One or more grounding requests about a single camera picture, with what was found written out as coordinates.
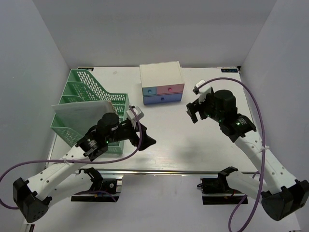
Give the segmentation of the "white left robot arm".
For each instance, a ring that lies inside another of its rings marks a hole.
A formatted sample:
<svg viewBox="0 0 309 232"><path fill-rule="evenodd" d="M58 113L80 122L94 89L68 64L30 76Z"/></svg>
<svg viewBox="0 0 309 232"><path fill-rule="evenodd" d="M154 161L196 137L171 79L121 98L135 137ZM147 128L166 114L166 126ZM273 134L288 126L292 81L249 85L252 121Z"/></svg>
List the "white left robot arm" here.
<svg viewBox="0 0 309 232"><path fill-rule="evenodd" d="M33 177L13 183L13 199L28 223L42 218L57 202L76 193L103 192L103 178L94 168L84 168L108 151L114 142L129 140L137 151L156 143L140 123L144 116L139 108L127 111L119 121L116 113L105 113L61 159Z"/></svg>

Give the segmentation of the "purple-blue wide drawer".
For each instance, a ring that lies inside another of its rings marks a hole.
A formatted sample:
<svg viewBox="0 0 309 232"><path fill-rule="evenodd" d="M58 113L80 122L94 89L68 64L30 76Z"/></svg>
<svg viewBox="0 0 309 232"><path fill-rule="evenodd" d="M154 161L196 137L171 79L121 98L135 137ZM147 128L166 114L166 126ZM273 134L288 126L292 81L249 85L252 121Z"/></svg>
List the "purple-blue wide drawer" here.
<svg viewBox="0 0 309 232"><path fill-rule="evenodd" d="M167 95L155 95L155 96L145 96L143 97L143 104L159 104L159 103L169 103L169 102L179 102L182 99L182 93L174 93Z"/></svg>

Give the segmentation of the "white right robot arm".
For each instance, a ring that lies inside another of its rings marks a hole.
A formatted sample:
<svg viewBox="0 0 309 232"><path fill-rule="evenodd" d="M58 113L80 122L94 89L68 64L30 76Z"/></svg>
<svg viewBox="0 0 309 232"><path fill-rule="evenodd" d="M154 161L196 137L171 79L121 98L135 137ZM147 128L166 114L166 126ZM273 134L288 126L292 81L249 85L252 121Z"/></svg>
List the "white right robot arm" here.
<svg viewBox="0 0 309 232"><path fill-rule="evenodd" d="M225 193L238 190L259 200L264 211L280 221L302 208L309 197L309 183L299 181L287 171L274 154L262 144L262 138L251 120L238 113L236 97L229 90L212 89L187 104L187 113L193 123L197 115L218 122L220 130L241 149L263 176L263 184L228 167L218 173L218 188Z"/></svg>

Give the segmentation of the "pink drawer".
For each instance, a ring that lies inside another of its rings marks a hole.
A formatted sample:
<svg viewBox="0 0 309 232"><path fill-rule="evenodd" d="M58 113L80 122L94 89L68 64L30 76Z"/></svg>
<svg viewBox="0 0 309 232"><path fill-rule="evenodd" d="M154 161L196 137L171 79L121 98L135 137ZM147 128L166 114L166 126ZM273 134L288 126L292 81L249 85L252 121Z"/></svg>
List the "pink drawer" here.
<svg viewBox="0 0 309 232"><path fill-rule="evenodd" d="M183 89L184 89L184 84L158 86L156 88L156 93L157 93L157 95L182 93Z"/></svg>

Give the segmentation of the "light blue drawer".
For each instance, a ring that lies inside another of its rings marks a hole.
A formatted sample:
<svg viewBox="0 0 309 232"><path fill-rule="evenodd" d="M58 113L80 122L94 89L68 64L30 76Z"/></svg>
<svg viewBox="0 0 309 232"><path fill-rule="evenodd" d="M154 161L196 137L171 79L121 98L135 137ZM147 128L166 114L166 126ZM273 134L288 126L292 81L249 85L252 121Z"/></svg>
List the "light blue drawer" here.
<svg viewBox="0 0 309 232"><path fill-rule="evenodd" d="M155 96L157 95L157 88L156 87L143 87L142 94L144 97L146 96Z"/></svg>

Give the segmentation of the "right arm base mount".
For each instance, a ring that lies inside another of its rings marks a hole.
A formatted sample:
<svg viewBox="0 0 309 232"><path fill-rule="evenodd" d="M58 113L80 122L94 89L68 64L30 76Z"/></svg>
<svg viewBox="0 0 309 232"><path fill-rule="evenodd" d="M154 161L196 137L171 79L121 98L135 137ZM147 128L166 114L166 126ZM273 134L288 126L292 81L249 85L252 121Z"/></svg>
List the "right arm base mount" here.
<svg viewBox="0 0 309 232"><path fill-rule="evenodd" d="M216 177L201 177L197 189L201 190L203 205L237 205L248 204L248 197L242 192L228 186L226 177L238 171L235 167L227 167Z"/></svg>

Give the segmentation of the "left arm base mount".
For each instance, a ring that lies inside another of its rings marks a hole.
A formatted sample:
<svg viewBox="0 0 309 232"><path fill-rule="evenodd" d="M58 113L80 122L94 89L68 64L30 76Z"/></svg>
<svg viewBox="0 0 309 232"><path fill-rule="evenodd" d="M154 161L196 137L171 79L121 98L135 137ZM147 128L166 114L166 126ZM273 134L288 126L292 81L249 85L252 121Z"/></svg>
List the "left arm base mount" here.
<svg viewBox="0 0 309 232"><path fill-rule="evenodd" d="M122 177L102 174L95 168L80 169L77 174L88 175L91 186L82 193L72 195L70 199L72 202L115 203L118 201Z"/></svg>

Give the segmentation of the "clear document folder with papers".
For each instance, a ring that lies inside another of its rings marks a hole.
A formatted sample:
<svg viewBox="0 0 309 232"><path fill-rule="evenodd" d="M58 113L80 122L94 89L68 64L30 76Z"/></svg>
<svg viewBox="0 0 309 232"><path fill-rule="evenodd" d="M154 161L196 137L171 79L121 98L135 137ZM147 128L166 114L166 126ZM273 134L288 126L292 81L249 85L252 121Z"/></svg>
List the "clear document folder with papers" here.
<svg viewBox="0 0 309 232"><path fill-rule="evenodd" d="M110 101L81 101L53 105L55 119L53 128L69 128L85 134L106 113L115 113Z"/></svg>

